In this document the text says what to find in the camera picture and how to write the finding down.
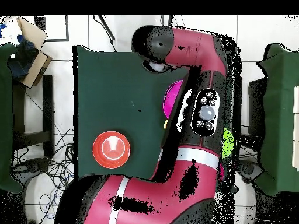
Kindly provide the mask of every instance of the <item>yellow ball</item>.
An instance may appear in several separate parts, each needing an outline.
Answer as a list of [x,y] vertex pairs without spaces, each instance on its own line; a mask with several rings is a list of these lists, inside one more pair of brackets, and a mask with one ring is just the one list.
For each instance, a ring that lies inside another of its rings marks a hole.
[[166,120],[165,123],[164,123],[164,129],[166,129],[167,122],[168,122],[168,120]]

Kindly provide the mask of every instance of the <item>green tabletop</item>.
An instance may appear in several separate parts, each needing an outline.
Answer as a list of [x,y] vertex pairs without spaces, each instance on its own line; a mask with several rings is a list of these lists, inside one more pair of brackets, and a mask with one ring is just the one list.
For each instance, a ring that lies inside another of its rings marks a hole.
[[13,101],[12,74],[7,61],[17,50],[11,43],[0,45],[0,189],[10,193],[22,191],[20,183],[10,175],[13,152]]
[[[95,173],[150,179],[165,131],[164,94],[187,70],[150,73],[134,52],[93,52],[81,46],[77,52],[79,177]],[[93,157],[93,142],[105,131],[122,133],[131,146],[129,160],[117,169],[104,168]]]
[[265,139],[261,163],[265,172],[256,184],[267,195],[281,191],[299,193],[299,173],[292,167],[294,88],[299,86],[299,53],[272,44],[259,65],[267,74],[263,98]]

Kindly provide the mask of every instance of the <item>green ball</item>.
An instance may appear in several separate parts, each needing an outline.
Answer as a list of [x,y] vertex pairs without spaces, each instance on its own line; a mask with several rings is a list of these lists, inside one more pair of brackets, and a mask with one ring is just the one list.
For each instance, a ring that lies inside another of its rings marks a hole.
[[234,149],[234,136],[228,129],[224,128],[222,158],[225,159],[229,157],[233,149]]

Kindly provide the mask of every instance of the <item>black stand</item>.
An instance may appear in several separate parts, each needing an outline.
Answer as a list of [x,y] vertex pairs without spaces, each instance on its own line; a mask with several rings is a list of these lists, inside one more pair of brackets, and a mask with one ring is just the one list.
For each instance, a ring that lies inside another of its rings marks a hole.
[[53,114],[53,79],[43,76],[43,131],[25,134],[24,99],[26,86],[13,83],[13,130],[16,134],[13,140],[13,150],[23,149],[36,144],[43,144],[44,155],[51,158],[54,155],[54,114]]

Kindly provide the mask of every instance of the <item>pink ball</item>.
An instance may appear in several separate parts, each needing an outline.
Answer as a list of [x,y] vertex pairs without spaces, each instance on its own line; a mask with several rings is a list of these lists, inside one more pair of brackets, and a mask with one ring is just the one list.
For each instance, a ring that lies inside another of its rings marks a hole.
[[176,82],[171,84],[170,87],[168,87],[165,93],[164,100],[163,100],[163,112],[167,119],[169,119],[172,107],[175,104],[175,99],[179,93],[182,83],[183,80],[177,80]]

